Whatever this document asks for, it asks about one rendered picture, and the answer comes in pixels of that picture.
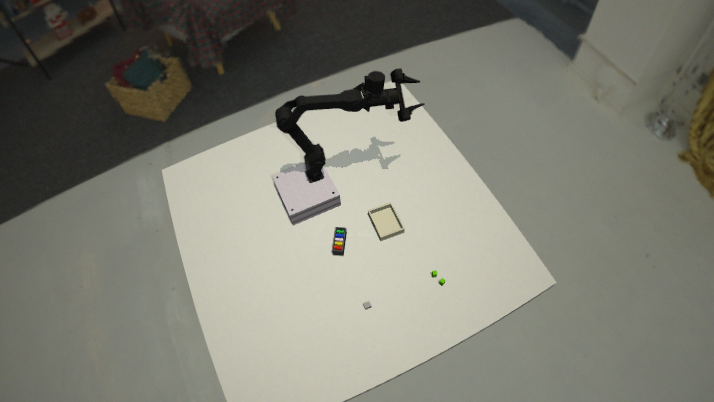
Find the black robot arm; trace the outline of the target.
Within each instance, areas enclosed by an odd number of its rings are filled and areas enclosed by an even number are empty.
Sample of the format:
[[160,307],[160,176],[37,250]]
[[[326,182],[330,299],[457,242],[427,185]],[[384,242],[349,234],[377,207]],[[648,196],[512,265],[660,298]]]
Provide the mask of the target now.
[[[364,82],[355,87],[342,91],[340,94],[298,96],[292,101],[277,108],[275,115],[277,128],[285,134],[290,134],[293,140],[305,152],[305,175],[309,183],[324,179],[321,171],[325,164],[323,148],[314,145],[306,134],[298,127],[296,122],[306,110],[342,109],[347,112],[359,112],[362,108],[370,112],[370,107],[380,106],[384,103],[383,88],[385,74],[372,71],[365,76]],[[363,97],[362,97],[362,94]],[[292,113],[291,109],[296,107]]]

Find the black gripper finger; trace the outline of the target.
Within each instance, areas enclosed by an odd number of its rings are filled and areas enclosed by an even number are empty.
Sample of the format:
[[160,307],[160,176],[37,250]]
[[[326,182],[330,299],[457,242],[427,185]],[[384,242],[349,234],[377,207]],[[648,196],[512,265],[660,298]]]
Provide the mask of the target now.
[[408,107],[408,108],[410,108],[410,113],[413,114],[412,111],[414,111],[416,108],[418,108],[418,107],[420,107],[420,106],[422,106],[422,105],[424,105],[424,104],[425,104],[425,103],[421,103],[421,104],[417,104],[417,105],[413,105],[413,106]]
[[412,79],[412,78],[409,78],[409,77],[405,76],[405,73],[403,73],[403,81],[400,82],[400,84],[404,84],[404,83],[418,83],[418,82],[420,82],[420,81],[415,80],[415,79]]

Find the beige rectangular tray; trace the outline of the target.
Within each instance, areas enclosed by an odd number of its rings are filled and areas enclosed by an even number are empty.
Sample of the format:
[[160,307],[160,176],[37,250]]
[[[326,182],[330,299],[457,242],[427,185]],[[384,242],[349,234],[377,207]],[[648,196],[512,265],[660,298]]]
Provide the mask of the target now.
[[405,233],[405,228],[392,202],[368,210],[368,216],[380,241]]

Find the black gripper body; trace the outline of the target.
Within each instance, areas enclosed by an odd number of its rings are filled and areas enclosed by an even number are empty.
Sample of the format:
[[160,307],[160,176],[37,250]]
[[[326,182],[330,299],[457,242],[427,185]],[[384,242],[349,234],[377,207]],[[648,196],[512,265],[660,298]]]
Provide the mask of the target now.
[[405,108],[404,97],[402,95],[402,90],[401,90],[400,82],[403,81],[402,69],[401,68],[394,69],[391,72],[391,79],[392,79],[392,83],[396,83],[396,88],[384,89],[382,91],[383,96],[384,96],[383,105],[399,104],[400,110],[397,111],[398,120],[400,122],[405,122],[405,121],[411,120],[410,108]]

